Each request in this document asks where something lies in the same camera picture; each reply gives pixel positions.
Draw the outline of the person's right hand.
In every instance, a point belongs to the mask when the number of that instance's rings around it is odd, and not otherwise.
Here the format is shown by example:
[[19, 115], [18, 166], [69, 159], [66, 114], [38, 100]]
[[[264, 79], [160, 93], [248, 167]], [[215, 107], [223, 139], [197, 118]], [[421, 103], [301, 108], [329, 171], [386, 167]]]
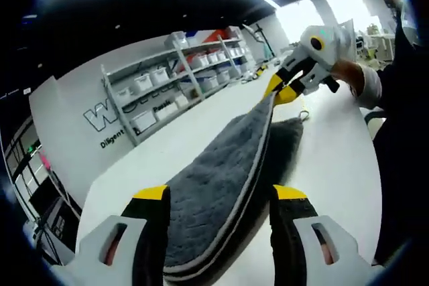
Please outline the person's right hand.
[[362, 94], [365, 79], [363, 70], [357, 63], [348, 60], [339, 60], [332, 66], [330, 74], [334, 79], [347, 83], [355, 96]]

